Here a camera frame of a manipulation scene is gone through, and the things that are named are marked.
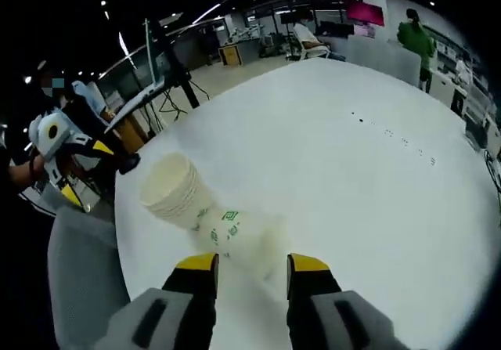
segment ceiling light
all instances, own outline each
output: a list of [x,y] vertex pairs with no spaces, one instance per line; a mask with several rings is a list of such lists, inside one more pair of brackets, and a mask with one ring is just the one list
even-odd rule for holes
[[218,8],[219,6],[221,5],[221,3],[218,3],[216,4],[214,7],[212,7],[211,9],[205,11],[204,13],[202,13],[202,15],[196,19],[195,21],[193,21],[191,24],[194,25],[195,23],[198,23],[200,20],[202,20],[206,15],[208,15],[209,13],[211,13],[212,11],[214,11],[216,8]]

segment person in green shirt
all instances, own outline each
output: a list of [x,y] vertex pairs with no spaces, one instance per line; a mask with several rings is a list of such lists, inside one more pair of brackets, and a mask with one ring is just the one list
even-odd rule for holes
[[430,58],[435,54],[435,45],[433,39],[421,25],[420,17],[415,9],[407,9],[407,18],[408,22],[400,23],[398,26],[397,38],[404,48],[421,57],[420,81],[426,82],[426,93],[429,93],[431,86]]

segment white round table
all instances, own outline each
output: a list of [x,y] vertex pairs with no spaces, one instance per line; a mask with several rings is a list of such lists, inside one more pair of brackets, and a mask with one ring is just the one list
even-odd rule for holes
[[[186,231],[139,203],[150,166],[181,151],[220,204],[285,215],[288,251],[322,259],[343,290],[393,321],[401,341],[444,348],[481,299],[501,248],[495,188],[463,133],[463,121],[418,88],[349,63],[306,60],[238,85],[117,175],[128,292],[161,287],[196,253]],[[286,306],[245,276],[220,276],[217,310],[211,348],[291,348]]]

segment magenta screen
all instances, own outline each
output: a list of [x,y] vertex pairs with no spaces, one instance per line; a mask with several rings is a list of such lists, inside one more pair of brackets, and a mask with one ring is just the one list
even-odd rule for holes
[[384,26],[383,10],[376,5],[363,2],[350,3],[346,9],[346,16],[349,19]]

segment floor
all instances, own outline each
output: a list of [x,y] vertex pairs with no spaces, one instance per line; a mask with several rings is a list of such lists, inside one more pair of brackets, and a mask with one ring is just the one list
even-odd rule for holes
[[[223,66],[222,63],[216,63],[212,66],[204,66],[197,70],[191,71],[192,82],[200,86],[208,95],[213,98],[228,89],[231,89],[238,84],[241,84],[251,78],[265,74],[271,70],[281,68],[287,64],[293,63],[285,59],[285,56],[274,56],[270,58],[259,59],[245,66],[231,67]],[[207,97],[195,85],[192,85],[196,97],[203,104],[207,101]],[[185,93],[180,88],[173,88],[170,92],[173,102],[182,110],[189,112],[192,108],[189,105]],[[153,101],[155,111],[161,109],[162,103],[165,101],[165,96],[160,95]],[[171,110],[168,101],[164,106],[165,110]],[[165,125],[172,124],[175,119],[175,113],[158,113]],[[186,115],[181,114],[179,119],[183,119]],[[138,118],[139,123],[144,129],[148,129],[146,121]]]

